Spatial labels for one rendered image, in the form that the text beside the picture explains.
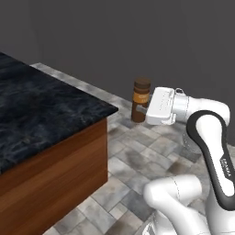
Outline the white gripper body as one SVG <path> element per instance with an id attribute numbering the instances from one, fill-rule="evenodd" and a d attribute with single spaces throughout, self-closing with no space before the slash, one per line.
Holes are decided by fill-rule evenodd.
<path id="1" fill-rule="evenodd" d="M 168 87 L 156 87 L 146 113 L 146 122 L 150 125 L 172 125 L 176 114 L 173 109 L 174 90 Z"/>

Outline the brown cinnamon bottle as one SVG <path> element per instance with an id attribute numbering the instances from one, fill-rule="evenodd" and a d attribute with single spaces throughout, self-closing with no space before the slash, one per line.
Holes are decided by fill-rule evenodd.
<path id="1" fill-rule="evenodd" d="M 145 120 L 145 115 L 137 110 L 137 105 L 147 106 L 150 96 L 151 80 L 144 77 L 136 78 L 132 96 L 131 120 L 140 123 Z"/>

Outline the wooden dining counter black top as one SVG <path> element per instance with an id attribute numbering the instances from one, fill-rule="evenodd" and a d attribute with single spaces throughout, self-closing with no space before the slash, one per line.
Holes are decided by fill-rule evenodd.
<path id="1" fill-rule="evenodd" d="M 0 235 L 43 235 L 106 183 L 116 112 L 0 52 Z"/>

